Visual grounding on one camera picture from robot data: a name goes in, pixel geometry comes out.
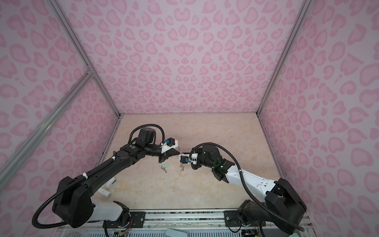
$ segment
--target marble floor surface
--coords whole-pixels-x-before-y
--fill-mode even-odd
[[[261,126],[254,113],[124,115],[107,157],[128,142],[130,132],[139,125],[160,125],[165,137],[178,140],[182,152],[203,142],[214,142],[229,150],[241,168],[267,179],[279,179]],[[161,141],[159,129],[157,143]],[[232,160],[226,153],[221,155]],[[170,164],[167,173],[162,164]],[[177,158],[158,163],[158,157],[146,156],[116,175],[109,198],[96,193],[93,201],[120,201],[130,209],[208,209],[237,208],[248,195],[243,188],[218,181],[211,169],[179,167]]]

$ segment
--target pink patterned backdrop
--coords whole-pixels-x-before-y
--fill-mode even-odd
[[[0,3],[0,170],[84,74],[43,0]]]
[[[34,212],[56,192],[62,178],[94,167],[114,122],[111,109],[90,81],[0,193],[0,236],[50,236],[54,229],[31,225]],[[51,204],[39,220],[60,221]]]
[[[379,1],[315,2],[263,123],[319,237],[379,235]]]
[[[123,113],[256,111],[302,0],[62,0]]]

